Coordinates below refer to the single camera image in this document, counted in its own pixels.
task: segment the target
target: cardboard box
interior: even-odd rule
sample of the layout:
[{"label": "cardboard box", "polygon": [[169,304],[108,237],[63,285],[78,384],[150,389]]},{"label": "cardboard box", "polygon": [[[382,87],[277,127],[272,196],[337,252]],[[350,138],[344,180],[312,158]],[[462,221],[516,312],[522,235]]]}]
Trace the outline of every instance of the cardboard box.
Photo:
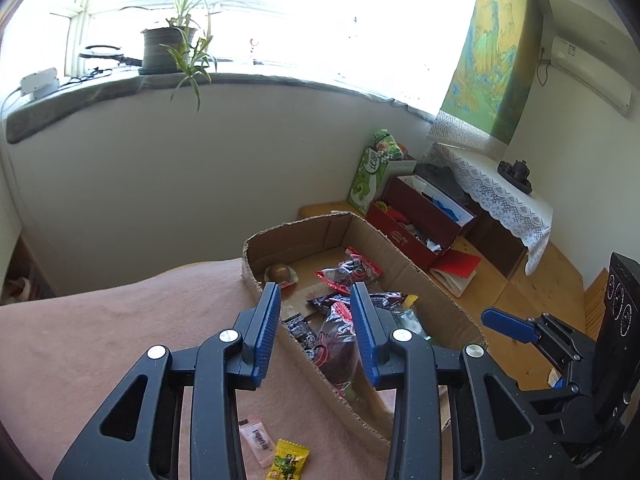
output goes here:
[{"label": "cardboard box", "polygon": [[[244,245],[242,276],[257,299],[262,293],[266,267],[276,263],[290,265],[299,281],[295,287],[283,290],[280,317],[285,319],[297,312],[312,316],[314,311],[306,305],[305,291],[319,296],[324,293],[320,288],[325,286],[314,272],[344,260],[344,249],[348,246],[354,247],[382,268],[380,286],[383,290],[418,295],[414,311],[426,332],[433,335],[441,346],[453,349],[462,349],[469,343],[486,346],[480,329],[460,307],[389,243],[381,232],[352,213],[308,218],[254,235]],[[393,413],[370,386],[362,368],[358,367],[353,384],[365,402],[354,410],[338,395],[281,324],[276,343],[287,348],[300,371],[348,430],[371,452],[387,457]],[[440,413],[444,430],[449,421],[446,394],[440,396]]]},{"label": "cardboard box", "polygon": [[386,183],[395,175],[409,175],[414,172],[416,160],[383,161],[373,148],[365,148],[358,167],[348,202],[363,215],[367,214],[369,204],[378,200],[385,190]]},{"label": "cardboard box", "polygon": [[[433,205],[422,192],[451,209],[456,222]],[[440,244],[436,254],[417,240],[404,226],[393,220],[375,204],[367,212],[367,221],[380,229],[415,265],[427,270],[471,226],[475,215],[418,175],[394,177],[386,188],[384,202],[404,214],[411,223],[431,240]]]}]

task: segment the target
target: wooden floor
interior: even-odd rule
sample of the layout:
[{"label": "wooden floor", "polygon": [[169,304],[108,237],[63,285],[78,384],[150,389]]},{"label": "wooden floor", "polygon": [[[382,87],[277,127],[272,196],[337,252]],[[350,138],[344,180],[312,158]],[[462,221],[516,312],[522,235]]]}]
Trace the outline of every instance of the wooden floor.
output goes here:
[{"label": "wooden floor", "polygon": [[604,317],[604,295],[607,290],[609,271],[602,269],[593,283],[584,291],[584,312],[587,318],[587,327],[584,333],[591,339],[597,339]]},{"label": "wooden floor", "polygon": [[[300,209],[298,217],[308,218],[327,214],[331,210],[351,211],[346,202],[319,204]],[[453,248],[481,256],[464,238],[459,238]],[[582,277],[558,248],[549,244],[531,276],[524,273],[526,257],[508,281],[486,259],[476,269],[476,276],[460,298],[454,298],[436,280],[433,281],[448,294],[469,316],[480,323],[480,314],[489,306],[526,319],[548,312],[574,328],[585,330],[584,288]],[[481,326],[489,343],[489,353],[523,390],[547,388],[551,364],[533,345],[522,344]]]}]

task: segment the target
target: clothes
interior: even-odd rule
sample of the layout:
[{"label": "clothes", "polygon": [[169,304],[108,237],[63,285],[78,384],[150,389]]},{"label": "clothes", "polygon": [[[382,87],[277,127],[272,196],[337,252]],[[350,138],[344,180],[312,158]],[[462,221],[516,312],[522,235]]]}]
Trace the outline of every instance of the clothes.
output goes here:
[{"label": "clothes", "polygon": [[424,180],[430,182],[445,194],[449,195],[460,205],[467,204],[465,192],[458,185],[451,168],[447,166],[439,168],[433,164],[422,163],[415,165],[414,173],[417,173],[423,177]]},{"label": "clothes", "polygon": [[438,209],[440,209],[445,215],[447,215],[449,218],[451,218],[454,222],[457,222],[458,220],[460,220],[458,215],[456,215],[448,207],[445,207],[445,205],[440,200],[432,199],[431,202],[433,202],[434,206],[436,206]]}]

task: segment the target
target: red card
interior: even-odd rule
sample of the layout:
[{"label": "red card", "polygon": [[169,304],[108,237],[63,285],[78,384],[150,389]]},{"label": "red card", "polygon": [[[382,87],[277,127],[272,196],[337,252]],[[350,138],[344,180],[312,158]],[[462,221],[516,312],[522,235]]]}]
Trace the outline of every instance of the red card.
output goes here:
[{"label": "red card", "polygon": [[462,253],[450,249],[444,253],[431,267],[448,272],[460,278],[468,278],[476,270],[482,258],[473,254]]}]

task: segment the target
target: black speaker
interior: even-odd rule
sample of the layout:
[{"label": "black speaker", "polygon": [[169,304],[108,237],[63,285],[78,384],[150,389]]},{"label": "black speaker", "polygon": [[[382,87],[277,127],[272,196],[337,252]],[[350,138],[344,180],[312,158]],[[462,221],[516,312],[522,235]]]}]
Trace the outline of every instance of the black speaker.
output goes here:
[{"label": "black speaker", "polygon": [[612,253],[606,306],[593,357],[593,403],[601,422],[615,417],[614,410],[638,382],[640,362],[640,264]]}]

